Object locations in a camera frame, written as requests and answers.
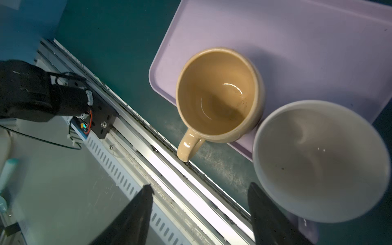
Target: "lavender tray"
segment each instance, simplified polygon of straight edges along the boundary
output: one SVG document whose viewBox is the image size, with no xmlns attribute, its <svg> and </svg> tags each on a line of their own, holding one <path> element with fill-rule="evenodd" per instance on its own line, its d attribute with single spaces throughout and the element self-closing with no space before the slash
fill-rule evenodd
<svg viewBox="0 0 392 245">
<path fill-rule="evenodd" d="M 259 69 L 263 118 L 297 100 L 326 100 L 369 122 L 392 97 L 392 7 L 363 0 L 182 0 L 150 67 L 152 88 L 176 105 L 186 61 L 216 46 Z M 252 160 L 255 131 L 233 148 Z"/>
</svg>

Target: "teal table surface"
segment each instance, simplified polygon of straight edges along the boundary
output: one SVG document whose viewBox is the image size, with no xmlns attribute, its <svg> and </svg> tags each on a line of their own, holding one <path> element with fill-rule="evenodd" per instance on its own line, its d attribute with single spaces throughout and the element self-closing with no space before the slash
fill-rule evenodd
<svg viewBox="0 0 392 245">
<path fill-rule="evenodd" d="M 56 39 L 173 145 L 186 132 L 177 108 L 150 86 L 148 73 L 180 0 L 68 0 Z M 374 122 L 392 149 L 392 104 Z M 240 205 L 260 185 L 253 164 L 227 144 L 206 142 L 192 161 Z M 392 244 L 392 188 L 366 215 L 319 224 L 318 244 Z"/>
</svg>

